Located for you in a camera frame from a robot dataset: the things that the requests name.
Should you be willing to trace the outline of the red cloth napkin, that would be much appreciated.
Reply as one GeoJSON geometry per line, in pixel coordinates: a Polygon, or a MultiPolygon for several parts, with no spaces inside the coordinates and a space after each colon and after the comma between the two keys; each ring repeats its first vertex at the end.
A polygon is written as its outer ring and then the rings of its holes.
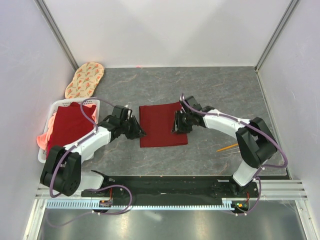
{"type": "Polygon", "coordinates": [[[179,102],[142,105],[139,107],[139,124],[146,132],[140,139],[141,148],[174,147],[188,144],[186,134],[172,132],[176,111],[181,109],[179,102]]]}

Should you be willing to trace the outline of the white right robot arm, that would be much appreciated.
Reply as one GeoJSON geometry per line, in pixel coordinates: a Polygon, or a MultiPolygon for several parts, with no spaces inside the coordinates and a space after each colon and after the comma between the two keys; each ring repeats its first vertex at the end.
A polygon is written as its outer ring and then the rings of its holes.
{"type": "Polygon", "coordinates": [[[237,118],[209,106],[196,111],[185,106],[175,112],[172,132],[188,134],[193,126],[217,130],[236,139],[242,162],[229,184],[229,191],[235,197],[247,191],[247,184],[258,169],[277,152],[275,138],[259,117],[237,118]]]}

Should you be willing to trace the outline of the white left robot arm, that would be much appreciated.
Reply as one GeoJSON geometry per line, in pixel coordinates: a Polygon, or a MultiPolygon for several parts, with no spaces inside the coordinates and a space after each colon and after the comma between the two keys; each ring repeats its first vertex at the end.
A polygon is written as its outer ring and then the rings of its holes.
{"type": "Polygon", "coordinates": [[[147,134],[135,116],[121,119],[109,115],[79,140],[65,146],[53,146],[40,177],[40,183],[49,187],[50,197],[73,195],[81,183],[82,163],[120,135],[134,140],[147,134]]]}

